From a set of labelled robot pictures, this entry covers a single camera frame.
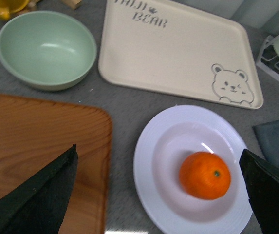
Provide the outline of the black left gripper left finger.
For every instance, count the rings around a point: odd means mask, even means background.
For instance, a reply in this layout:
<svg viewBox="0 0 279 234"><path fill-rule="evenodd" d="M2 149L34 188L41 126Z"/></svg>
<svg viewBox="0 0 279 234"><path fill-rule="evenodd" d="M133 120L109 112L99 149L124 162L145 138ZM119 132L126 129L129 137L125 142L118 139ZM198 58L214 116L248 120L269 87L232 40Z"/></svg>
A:
<svg viewBox="0 0 279 234"><path fill-rule="evenodd" d="M78 166L76 145L0 199L0 234L56 234Z"/></svg>

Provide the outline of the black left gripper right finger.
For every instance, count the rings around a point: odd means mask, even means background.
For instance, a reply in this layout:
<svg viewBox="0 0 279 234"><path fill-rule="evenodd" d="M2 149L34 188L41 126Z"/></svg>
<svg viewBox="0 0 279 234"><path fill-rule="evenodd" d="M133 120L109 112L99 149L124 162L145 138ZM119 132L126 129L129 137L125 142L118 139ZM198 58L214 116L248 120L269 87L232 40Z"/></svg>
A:
<svg viewBox="0 0 279 234"><path fill-rule="evenodd" d="M239 161L249 203L264 234L279 234L279 168L244 149Z"/></svg>

